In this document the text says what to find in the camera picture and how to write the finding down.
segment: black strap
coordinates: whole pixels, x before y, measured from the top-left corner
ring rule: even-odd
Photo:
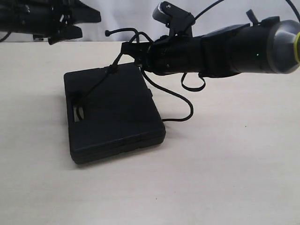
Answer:
[[[191,92],[200,92],[202,91],[205,86],[206,86],[206,82],[205,80],[203,79],[203,77],[201,77],[201,74],[199,73],[198,76],[199,78],[204,82],[204,84],[200,87],[200,88],[190,88],[190,87],[187,87],[186,85],[184,85],[184,80],[186,79],[186,76],[187,76],[188,73],[184,73],[182,78],[181,78],[181,85],[182,87],[185,89],[185,90],[188,90],[188,91],[191,91]]]

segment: white table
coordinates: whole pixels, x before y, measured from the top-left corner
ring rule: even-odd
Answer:
[[[300,224],[300,71],[207,79],[200,93],[150,75],[188,97],[194,117],[166,123],[158,147],[76,166],[63,75],[107,66],[119,49],[0,44],[1,225]],[[151,89],[163,118],[188,114]]]

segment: wall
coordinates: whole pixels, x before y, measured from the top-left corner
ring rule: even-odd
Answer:
[[[132,33],[116,34],[109,38],[104,36],[105,30],[123,27],[135,27],[147,32],[156,39],[167,34],[167,28],[152,19],[152,12],[160,3],[159,0],[82,0],[96,8],[102,14],[99,24],[80,24],[83,38],[77,41],[126,41]],[[215,0],[169,0],[172,4],[185,9],[194,15]],[[300,0],[293,0],[300,10]],[[293,11],[285,0],[225,0],[210,12],[206,13],[194,26],[194,35],[205,34],[224,26],[247,23],[246,11],[253,9],[259,19],[279,15],[281,19],[296,20]],[[32,41],[31,35],[12,34],[7,41]]]

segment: black plastic case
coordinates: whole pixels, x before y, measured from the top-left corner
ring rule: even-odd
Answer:
[[[165,126],[151,91],[133,63],[92,92],[83,105],[84,119],[75,121],[79,98],[104,77],[106,68],[64,75],[70,154],[76,164],[161,144]]]

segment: yellow ring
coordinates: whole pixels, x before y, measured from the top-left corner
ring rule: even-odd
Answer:
[[[298,41],[299,41],[299,39],[300,39],[300,32],[297,34],[296,40],[294,42],[295,59],[300,64],[300,57],[299,57],[299,53],[298,53]]]

